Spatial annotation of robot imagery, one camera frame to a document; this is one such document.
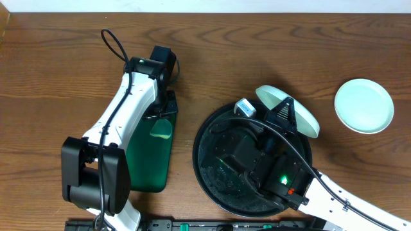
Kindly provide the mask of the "pale green plate front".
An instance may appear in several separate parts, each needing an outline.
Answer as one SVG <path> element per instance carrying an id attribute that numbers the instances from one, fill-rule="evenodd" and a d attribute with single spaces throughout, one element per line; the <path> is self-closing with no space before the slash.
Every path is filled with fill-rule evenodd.
<path id="1" fill-rule="evenodd" d="M 260 101 L 269 110 L 276 107 L 287 97 L 291 97 L 289 94 L 282 90 L 269 85 L 263 85 L 256 89 L 256 95 Z M 293 98 L 293 104 L 295 109 L 295 118 L 297 131 L 301 134 L 316 139 L 319 136 L 320 126 L 318 121 L 314 118 L 311 112 L 306 109 L 301 103 Z"/>

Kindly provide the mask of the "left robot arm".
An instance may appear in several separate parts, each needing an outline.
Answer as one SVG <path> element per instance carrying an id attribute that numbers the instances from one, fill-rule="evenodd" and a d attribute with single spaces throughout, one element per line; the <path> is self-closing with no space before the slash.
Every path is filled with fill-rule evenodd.
<path id="1" fill-rule="evenodd" d="M 121 86 L 98 122 L 80 139 L 62 145 L 62 196 L 96 215 L 94 229 L 137 230 L 141 214 L 128 197 L 128 143 L 143 119 L 167 119 L 178 112 L 168 90 L 177 57 L 155 46 L 149 59 L 125 60 Z"/>

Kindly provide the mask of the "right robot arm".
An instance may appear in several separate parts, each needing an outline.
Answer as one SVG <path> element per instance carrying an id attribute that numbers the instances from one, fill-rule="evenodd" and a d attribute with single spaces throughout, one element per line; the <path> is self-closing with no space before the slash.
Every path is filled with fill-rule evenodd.
<path id="1" fill-rule="evenodd" d="M 267 207 L 290 208 L 342 230 L 410 230 L 410 222 L 343 189 L 307 162 L 312 114 L 290 96 L 238 101 L 207 129 L 210 155 Z"/>

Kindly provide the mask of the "pale green plate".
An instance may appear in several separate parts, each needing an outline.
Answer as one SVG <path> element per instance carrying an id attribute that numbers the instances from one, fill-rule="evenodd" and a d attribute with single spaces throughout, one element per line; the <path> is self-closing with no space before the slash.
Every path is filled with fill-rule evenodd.
<path id="1" fill-rule="evenodd" d="M 269 110 L 276 107 L 287 97 L 291 97 L 289 94 L 282 90 L 269 85 L 263 85 L 256 89 L 256 95 L 260 101 Z M 301 134 L 316 139 L 319 136 L 320 126 L 318 121 L 314 118 L 311 112 L 306 109 L 301 103 L 293 98 L 293 104 L 295 109 L 295 118 L 297 131 Z"/>
<path id="2" fill-rule="evenodd" d="M 394 102 L 387 90 L 363 78 L 341 85 L 335 94 L 334 108 L 344 126 L 362 134 L 382 132 L 394 118 Z"/>

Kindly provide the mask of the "green scrub sponge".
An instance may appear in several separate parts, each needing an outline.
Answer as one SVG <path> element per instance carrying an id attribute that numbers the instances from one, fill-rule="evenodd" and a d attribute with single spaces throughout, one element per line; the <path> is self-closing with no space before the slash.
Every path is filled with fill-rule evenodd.
<path id="1" fill-rule="evenodd" d="M 158 119 L 153 125 L 150 135 L 162 139 L 169 139 L 172 135 L 173 127 L 167 119 Z"/>

